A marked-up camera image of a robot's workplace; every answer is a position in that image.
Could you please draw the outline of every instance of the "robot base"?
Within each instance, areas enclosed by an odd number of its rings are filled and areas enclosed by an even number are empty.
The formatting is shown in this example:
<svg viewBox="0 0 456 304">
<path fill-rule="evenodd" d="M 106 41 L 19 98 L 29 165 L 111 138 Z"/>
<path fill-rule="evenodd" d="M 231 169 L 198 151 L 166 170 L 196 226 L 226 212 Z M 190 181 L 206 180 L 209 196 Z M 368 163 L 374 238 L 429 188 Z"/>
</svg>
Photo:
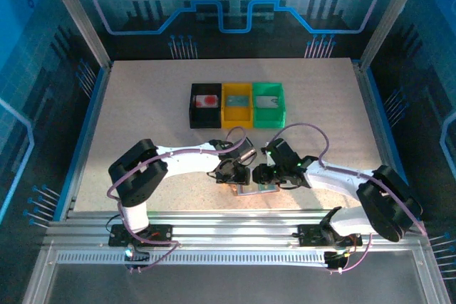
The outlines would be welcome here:
<svg viewBox="0 0 456 304">
<path fill-rule="evenodd" d="M 352 234 L 350 236 L 335 236 L 335 234 L 325 234 L 319 224 L 300 224 L 298 232 L 293 233 L 294 238 L 299 239 L 300 247 L 361 247 L 363 239 L 360 236 Z"/>
<path fill-rule="evenodd" d="M 146 229 L 138 233 L 144 239 L 152 241 L 171 241 L 172 226 L 170 224 L 150 224 Z M 131 243 L 136 248 L 159 246 L 167 247 L 170 245 L 154 245 L 152 243 L 142 243 L 133 238 L 123 224 L 113 224 L 111 234 L 109 236 L 109 247 L 127 247 Z"/>
</svg>

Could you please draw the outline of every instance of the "blue line graphic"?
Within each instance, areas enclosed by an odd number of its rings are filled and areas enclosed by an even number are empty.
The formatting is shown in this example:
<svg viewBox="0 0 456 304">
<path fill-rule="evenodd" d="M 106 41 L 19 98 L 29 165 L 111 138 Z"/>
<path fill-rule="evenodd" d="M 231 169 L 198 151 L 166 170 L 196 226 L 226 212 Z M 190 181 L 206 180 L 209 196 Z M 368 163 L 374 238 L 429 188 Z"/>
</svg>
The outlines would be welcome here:
<svg viewBox="0 0 456 304">
<path fill-rule="evenodd" d="M 456 179 L 456 166 L 455 162 L 453 161 L 453 158 L 451 157 L 450 151 L 448 149 L 447 144 L 445 143 L 445 140 L 447 139 L 447 134 L 448 134 L 448 126 L 456 120 L 456 111 L 454 111 L 452 114 L 450 114 L 444 121 L 442 125 L 442 133 L 440 134 L 440 147 L 442 148 L 443 154 L 445 156 L 445 159 L 447 160 L 448 166 L 451 169 L 451 172 L 453 173 L 453 177 Z"/>
<path fill-rule="evenodd" d="M 95 8 L 100 16 L 106 31 L 113 36 L 133 36 L 133 35 L 160 35 L 167 29 L 167 27 L 180 15 L 185 13 L 194 13 L 197 12 L 198 5 L 215 5 L 217 7 L 218 13 L 218 25 L 219 30 L 222 33 L 249 33 L 252 29 L 252 20 L 254 17 L 253 8 L 258 4 L 272 4 L 274 5 L 274 11 L 276 12 L 289 12 L 309 33 L 316 34 L 358 34 L 361 33 L 366 24 L 368 23 L 369 18 L 373 12 L 377 0 L 372 0 L 372 3 L 369 6 L 369 9 L 364 17 L 363 23 L 358 30 L 332 30 L 332 29 L 314 29 L 311 28 L 309 23 L 307 23 L 301 15 L 296 11 L 295 8 L 290 6 L 280 6 L 280 0 L 252 0 L 247 6 L 247 26 L 246 28 L 225 28 L 223 23 L 223 8 L 222 3 L 218 0 L 191 0 L 190 7 L 180 8 L 176 10 L 171 17 L 169 17 L 166 22 L 164 22 L 158 30 L 146 30 L 146 31 L 114 31 L 111 29 L 108 20 L 106 19 L 103 10 L 101 9 L 98 0 L 92 0 Z"/>
<path fill-rule="evenodd" d="M 8 104 L 6 101 L 4 101 L 1 98 L 0 98 L 0 106 L 2 106 L 5 110 L 10 112 L 18 121 L 20 121 L 26 127 L 27 136 L 28 136 L 28 147 L 27 147 L 26 153 L 25 153 L 24 157 L 22 158 L 22 162 L 19 165 L 16 176 L 14 176 L 13 182 L 11 183 L 9 190 L 6 193 L 5 200 L 4 200 L 3 204 L 1 205 L 1 209 L 0 209 L 0 224 L 1 224 L 1 222 L 3 221 L 3 218 L 5 217 L 6 210 L 8 209 L 8 206 L 11 203 L 11 200 L 13 199 L 14 192 L 16 191 L 19 181 L 21 180 L 22 174 L 24 173 L 27 162 L 29 162 L 30 155 L 33 151 L 33 148 L 35 147 L 35 139 L 33 138 L 33 126 L 31 124 L 31 121 L 25 115 L 23 115 L 19 111 L 15 110 L 12 106 L 10 106 L 10 104 Z"/>
</svg>

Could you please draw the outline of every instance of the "yellow bin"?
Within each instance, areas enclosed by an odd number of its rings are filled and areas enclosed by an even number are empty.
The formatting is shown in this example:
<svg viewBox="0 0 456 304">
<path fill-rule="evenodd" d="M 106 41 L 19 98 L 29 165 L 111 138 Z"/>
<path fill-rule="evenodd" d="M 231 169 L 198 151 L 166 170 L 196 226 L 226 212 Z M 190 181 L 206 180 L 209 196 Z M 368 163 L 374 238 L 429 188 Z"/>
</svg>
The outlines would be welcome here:
<svg viewBox="0 0 456 304">
<path fill-rule="evenodd" d="M 248 96 L 247 106 L 227 106 L 227 99 L 230 96 Z M 222 128 L 233 128 L 242 126 L 253 128 L 254 106 L 252 101 L 251 83 L 224 83 L 222 84 Z"/>
</svg>

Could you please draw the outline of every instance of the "red object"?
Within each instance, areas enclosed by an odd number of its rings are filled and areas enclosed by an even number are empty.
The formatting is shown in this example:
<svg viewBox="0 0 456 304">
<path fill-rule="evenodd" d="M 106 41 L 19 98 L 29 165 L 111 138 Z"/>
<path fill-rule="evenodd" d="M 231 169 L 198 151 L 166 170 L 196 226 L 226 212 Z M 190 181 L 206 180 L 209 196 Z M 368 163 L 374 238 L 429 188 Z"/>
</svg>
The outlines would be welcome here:
<svg viewBox="0 0 456 304">
<path fill-rule="evenodd" d="M 209 106 L 213 106 L 217 104 L 217 96 L 209 95 L 204 99 L 204 103 Z"/>
</svg>

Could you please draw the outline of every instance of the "cable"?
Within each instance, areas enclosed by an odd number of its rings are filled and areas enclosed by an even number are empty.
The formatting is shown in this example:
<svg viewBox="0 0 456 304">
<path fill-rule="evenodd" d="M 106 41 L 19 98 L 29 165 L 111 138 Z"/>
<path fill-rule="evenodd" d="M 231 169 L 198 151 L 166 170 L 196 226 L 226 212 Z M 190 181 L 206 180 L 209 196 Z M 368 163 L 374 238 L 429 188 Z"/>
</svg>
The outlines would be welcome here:
<svg viewBox="0 0 456 304">
<path fill-rule="evenodd" d="M 116 215 L 114 215 L 113 217 L 111 217 L 111 218 L 108 220 L 108 222 L 106 222 L 106 224 L 105 224 L 105 229 L 108 231 L 109 234 L 111 234 L 112 231 L 110 231 L 110 230 L 108 229 L 108 224 L 109 224 L 113 219 L 116 219 L 116 218 L 118 218 L 119 216 L 120 216 L 120 214 L 116 214 Z"/>
<path fill-rule="evenodd" d="M 396 196 L 396 194 L 394 194 L 394 192 L 389 187 L 384 185 L 384 183 L 382 183 L 378 179 L 375 179 L 372 176 L 369 176 L 368 174 L 364 174 L 362 172 L 356 172 L 356 171 L 351 171 L 351 170 L 347 170 L 347 169 L 342 169 L 340 167 L 330 167 L 330 166 L 325 165 L 323 163 L 322 158 L 327 153 L 327 151 L 329 150 L 329 138 L 328 138 L 328 135 L 326 135 L 326 133 L 320 127 L 317 127 L 317 126 L 312 125 L 312 124 L 308 124 L 306 122 L 298 122 L 296 124 L 291 124 L 291 125 L 288 125 L 288 126 L 282 128 L 276 135 L 274 135 L 274 137 L 272 138 L 272 141 L 274 141 L 284 130 L 287 130 L 290 127 L 293 127 L 293 126 L 312 127 L 313 129 L 319 131 L 323 135 L 323 137 L 325 138 L 325 141 L 326 141 L 326 147 L 321 152 L 321 154 L 318 156 L 318 163 L 321 165 L 321 167 L 323 167 L 324 169 L 327 169 L 327 170 L 330 170 L 330 171 L 339 172 L 339 173 L 342 173 L 342 174 L 349 174 L 351 176 L 362 177 L 364 179 L 367 179 L 367 180 L 371 181 L 372 183 L 375 183 L 377 186 L 379 186 L 380 188 L 385 190 L 385 192 L 387 192 L 391 196 L 391 198 L 405 212 L 405 214 L 408 216 L 408 218 L 418 227 L 418 229 L 420 230 L 420 232 L 421 232 L 421 234 L 423 236 L 427 236 L 428 235 L 426 233 L 426 230 L 425 230 L 424 226 L 422 224 L 420 224 L 420 222 L 418 222 L 418 220 L 415 218 L 415 215 L 412 214 L 412 212 L 409 210 L 409 208 L 407 208 L 407 206 L 404 205 L 404 203 Z"/>
<path fill-rule="evenodd" d="M 150 259 L 150 255 L 149 253 L 147 254 L 147 256 L 145 256 L 144 258 L 142 259 L 138 259 L 138 260 L 130 260 L 131 263 L 137 263 L 137 262 L 141 262 L 141 261 L 147 261 Z"/>
<path fill-rule="evenodd" d="M 166 257 L 168 257 L 179 245 L 179 241 L 176 241 L 176 240 L 171 240 L 171 241 L 153 241 L 153 240 L 148 240 L 148 239 L 144 239 L 142 238 L 141 236 L 138 236 L 137 234 L 135 234 L 132 229 L 130 228 L 130 226 L 128 225 L 127 223 L 127 220 L 125 219 L 125 216 L 123 214 L 123 210 L 122 210 L 122 202 L 120 200 L 120 198 L 118 196 L 114 196 L 112 195 L 114 189 L 117 189 L 117 187 L 119 187 L 126 179 L 130 178 L 134 173 L 138 172 L 141 168 L 143 167 L 146 167 L 148 166 L 150 163 L 153 163 L 155 162 L 156 160 L 159 160 L 159 159 L 162 159 L 162 158 L 168 158 L 168 157 L 171 157 L 173 155 L 176 155 L 176 154 L 184 154 L 184 153 L 205 153 L 205 154 L 214 154 L 214 155 L 219 155 L 219 154 L 225 154 L 225 153 L 228 153 L 228 152 L 231 152 L 231 151 L 234 151 L 235 149 L 239 148 L 242 144 L 244 144 L 245 142 L 245 139 L 247 138 L 247 132 L 246 130 L 241 127 L 241 126 L 236 126 L 236 127 L 233 127 L 229 132 L 228 132 L 228 135 L 233 132 L 234 130 L 236 129 L 240 129 L 242 130 L 242 132 L 244 133 L 244 136 L 241 138 L 240 141 L 238 141 L 238 143 L 236 143 L 235 145 L 225 149 L 225 150 L 204 150 L 204 149 L 181 149 L 181 150 L 176 150 L 176 151 L 173 151 L 173 152 L 166 152 L 164 154 L 160 154 L 158 156 L 155 156 L 155 157 L 152 157 L 152 158 L 149 158 L 147 160 L 145 160 L 144 162 L 141 162 L 139 163 L 136 167 L 133 167 L 129 172 L 127 172 L 126 174 L 124 174 L 121 178 L 119 178 L 109 189 L 108 191 L 106 192 L 106 196 L 108 196 L 110 199 L 114 199 L 117 201 L 117 207 L 118 207 L 118 210 L 119 210 L 119 215 L 122 219 L 122 222 L 123 222 L 123 225 L 125 226 L 125 229 L 127 229 L 128 233 L 135 239 L 137 239 L 138 241 L 141 241 L 143 243 L 148 243 L 148 244 L 152 244 L 152 245 L 169 245 L 169 244 L 174 244 L 174 246 L 167 252 L 165 253 L 161 258 L 159 258 L 158 260 L 156 260 L 155 262 L 151 263 L 150 265 L 147 265 L 146 267 L 138 267 L 138 268 L 135 268 L 135 269 L 131 269 L 130 272 L 132 273 L 133 271 L 137 271 L 138 273 L 141 273 L 141 270 L 147 270 L 149 268 L 152 268 L 153 266 L 157 265 L 158 263 L 160 263 L 161 261 L 163 261 Z"/>
<path fill-rule="evenodd" d="M 211 172 L 206 172 L 206 175 L 213 178 L 213 179 L 217 179 L 214 175 L 211 175 L 212 171 Z"/>
<path fill-rule="evenodd" d="M 227 136 L 225 137 L 225 140 L 226 140 L 226 141 L 228 140 L 229 136 L 230 136 L 231 133 L 234 131 L 234 129 L 236 129 L 236 127 L 232 128 L 232 129 L 228 132 Z M 248 167 L 248 166 L 250 166 L 250 165 L 254 162 L 254 160 L 257 158 L 257 155 L 258 155 L 258 154 L 257 154 L 257 151 L 255 151 L 255 153 L 254 153 L 252 156 L 250 156 L 248 159 L 246 159 L 246 160 L 249 160 L 249 159 L 250 159 L 250 162 L 249 162 L 248 164 L 240 163 L 240 165 L 242 165 L 243 167 Z"/>
<path fill-rule="evenodd" d="M 368 245 L 366 246 L 366 250 L 364 251 L 363 255 L 360 257 L 358 261 L 356 261 L 352 266 L 350 267 L 345 267 L 342 270 L 339 270 L 339 273 L 347 272 L 349 270 L 353 270 L 356 266 L 358 266 L 360 263 L 363 262 L 364 258 L 368 255 L 369 248 L 372 246 L 372 234 L 369 236 L 369 242 Z"/>
<path fill-rule="evenodd" d="M 355 238 L 353 238 L 351 235 L 349 235 L 348 237 L 350 238 L 350 240 L 352 240 L 353 246 L 355 247 L 355 250 L 352 253 L 356 253 L 356 247 L 357 247 L 357 245 L 356 245 L 356 243 L 357 243 L 356 236 L 355 236 Z"/>
</svg>

